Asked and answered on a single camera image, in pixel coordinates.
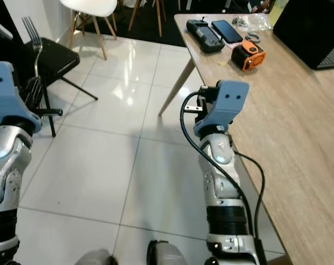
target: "fork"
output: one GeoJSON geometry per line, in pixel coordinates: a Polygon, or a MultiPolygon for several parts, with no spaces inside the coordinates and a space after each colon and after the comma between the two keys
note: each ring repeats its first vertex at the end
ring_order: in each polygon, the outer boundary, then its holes
{"type": "Polygon", "coordinates": [[[35,77],[39,77],[38,74],[38,59],[41,51],[43,50],[43,44],[41,42],[41,38],[38,34],[38,32],[35,29],[35,26],[33,24],[33,21],[30,17],[24,17],[22,18],[22,22],[25,26],[25,29],[28,32],[28,35],[30,37],[30,40],[32,42],[32,47],[34,54],[36,54],[35,62],[34,62],[34,73],[35,77]]]}

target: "laptop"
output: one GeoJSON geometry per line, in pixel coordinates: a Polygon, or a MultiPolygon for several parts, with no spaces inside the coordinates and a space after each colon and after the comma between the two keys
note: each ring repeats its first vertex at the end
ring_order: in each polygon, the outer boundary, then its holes
{"type": "Polygon", "coordinates": [[[310,68],[334,68],[334,0],[289,0],[273,32],[310,68]]]}

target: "white wall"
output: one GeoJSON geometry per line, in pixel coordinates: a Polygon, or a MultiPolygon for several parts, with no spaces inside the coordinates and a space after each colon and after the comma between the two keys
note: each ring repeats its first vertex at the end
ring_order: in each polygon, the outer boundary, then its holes
{"type": "Polygon", "coordinates": [[[21,18],[30,16],[39,35],[53,41],[70,27],[70,10],[59,0],[4,0],[14,24],[26,43],[29,36],[21,18]]]}

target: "white tile floor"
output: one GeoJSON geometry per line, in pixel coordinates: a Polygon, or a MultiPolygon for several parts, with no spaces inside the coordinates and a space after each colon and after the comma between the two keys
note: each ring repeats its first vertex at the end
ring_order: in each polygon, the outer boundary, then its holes
{"type": "MultiPolygon", "coordinates": [[[[75,34],[81,63],[67,78],[95,102],[57,81],[49,87],[57,137],[48,123],[34,137],[23,177],[17,261],[69,265],[86,251],[108,248],[122,265],[145,264],[150,240],[169,240],[189,264],[209,256],[202,178],[196,152],[179,128],[182,100],[202,84],[195,70],[167,108],[157,113],[189,60],[185,48],[104,37],[104,61],[94,34],[75,34]]],[[[193,117],[187,119],[192,127],[193,117]]],[[[256,194],[241,163],[243,186],[256,194]]],[[[284,250],[262,211],[267,258],[284,250]]]]}

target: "phone screen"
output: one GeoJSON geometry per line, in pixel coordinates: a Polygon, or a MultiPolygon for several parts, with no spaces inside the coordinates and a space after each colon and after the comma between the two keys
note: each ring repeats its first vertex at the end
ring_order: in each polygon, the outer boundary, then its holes
{"type": "Polygon", "coordinates": [[[213,21],[212,26],[227,43],[238,43],[243,40],[242,36],[225,20],[213,21]]]}

